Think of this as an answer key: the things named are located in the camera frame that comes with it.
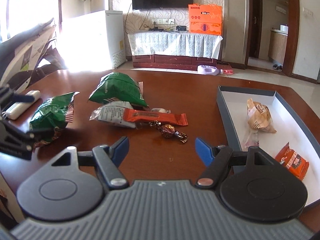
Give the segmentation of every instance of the wooden cabinet drawer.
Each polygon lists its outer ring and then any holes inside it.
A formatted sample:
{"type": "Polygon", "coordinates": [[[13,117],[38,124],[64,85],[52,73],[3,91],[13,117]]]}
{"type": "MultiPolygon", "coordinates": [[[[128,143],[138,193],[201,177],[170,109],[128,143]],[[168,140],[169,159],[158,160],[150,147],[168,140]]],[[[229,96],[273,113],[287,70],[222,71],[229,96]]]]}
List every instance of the wooden cabinet drawer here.
{"type": "Polygon", "coordinates": [[[271,31],[268,56],[283,65],[288,36],[271,31]]]}
{"type": "Polygon", "coordinates": [[[216,66],[217,60],[214,58],[207,58],[207,57],[192,57],[192,64],[193,65],[208,65],[208,66],[216,66]]]}
{"type": "Polygon", "coordinates": [[[155,55],[141,55],[141,56],[132,56],[133,62],[155,62],[155,55]]]}
{"type": "Polygon", "coordinates": [[[192,62],[192,57],[187,57],[187,56],[155,55],[155,63],[191,65],[191,62],[192,62]]]}

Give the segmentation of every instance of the bread in plastic bag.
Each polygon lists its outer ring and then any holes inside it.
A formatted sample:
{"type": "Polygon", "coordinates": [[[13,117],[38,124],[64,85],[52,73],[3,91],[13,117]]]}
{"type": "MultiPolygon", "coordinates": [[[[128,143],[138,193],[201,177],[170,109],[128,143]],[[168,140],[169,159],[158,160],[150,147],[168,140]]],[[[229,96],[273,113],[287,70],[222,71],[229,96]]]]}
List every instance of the bread in plastic bag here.
{"type": "Polygon", "coordinates": [[[269,108],[259,102],[254,102],[251,98],[247,101],[247,122],[252,129],[268,133],[276,133],[273,127],[273,120],[269,108]]]}

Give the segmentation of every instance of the white tablecloth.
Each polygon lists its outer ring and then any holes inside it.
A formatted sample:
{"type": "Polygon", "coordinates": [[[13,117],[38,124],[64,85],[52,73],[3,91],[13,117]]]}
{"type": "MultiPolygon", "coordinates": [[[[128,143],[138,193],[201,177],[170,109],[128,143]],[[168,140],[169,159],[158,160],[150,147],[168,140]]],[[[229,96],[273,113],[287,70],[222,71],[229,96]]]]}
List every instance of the white tablecloth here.
{"type": "Polygon", "coordinates": [[[128,34],[133,56],[172,55],[218,59],[221,36],[190,32],[141,31],[128,34]]]}

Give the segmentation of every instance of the white snack package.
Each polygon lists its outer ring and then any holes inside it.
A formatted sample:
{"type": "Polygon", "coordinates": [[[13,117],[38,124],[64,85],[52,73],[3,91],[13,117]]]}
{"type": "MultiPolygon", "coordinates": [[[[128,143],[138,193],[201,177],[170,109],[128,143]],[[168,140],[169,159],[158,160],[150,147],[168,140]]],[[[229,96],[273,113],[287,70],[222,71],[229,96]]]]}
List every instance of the white snack package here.
{"type": "Polygon", "coordinates": [[[126,108],[133,109],[129,102],[110,102],[94,110],[90,116],[90,120],[105,121],[114,126],[137,128],[134,122],[123,120],[124,110],[126,108]]]}

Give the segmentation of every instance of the plastic bag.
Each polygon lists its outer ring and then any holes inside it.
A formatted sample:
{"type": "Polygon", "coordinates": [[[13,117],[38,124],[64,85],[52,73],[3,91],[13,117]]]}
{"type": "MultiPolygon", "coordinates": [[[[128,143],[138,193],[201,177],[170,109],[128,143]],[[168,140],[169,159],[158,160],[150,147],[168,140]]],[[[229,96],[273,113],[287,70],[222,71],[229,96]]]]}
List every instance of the plastic bag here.
{"type": "Polygon", "coordinates": [[[247,151],[250,146],[259,147],[259,135],[257,129],[252,129],[248,127],[242,140],[241,148],[243,151],[247,151]]]}
{"type": "Polygon", "coordinates": [[[90,116],[90,120],[104,121],[113,126],[137,128],[134,122],[123,120],[124,110],[126,108],[133,109],[129,102],[110,102],[94,110],[90,116]]]}
{"type": "Polygon", "coordinates": [[[151,112],[166,113],[166,114],[170,114],[171,113],[170,110],[166,110],[166,109],[163,109],[163,108],[152,108],[151,112]]]}
{"type": "Polygon", "coordinates": [[[137,83],[126,74],[112,72],[101,78],[100,84],[92,92],[89,100],[101,104],[125,101],[133,105],[148,107],[142,94],[143,82],[137,83]]]}
{"type": "Polygon", "coordinates": [[[273,120],[269,108],[259,102],[254,102],[251,98],[247,101],[247,122],[252,129],[264,132],[276,133],[273,127],[273,120]]]}
{"type": "Polygon", "coordinates": [[[30,130],[54,128],[54,136],[44,138],[35,144],[40,147],[57,139],[67,126],[73,121],[74,95],[72,92],[65,95],[49,98],[38,107],[30,121],[30,130]]]}

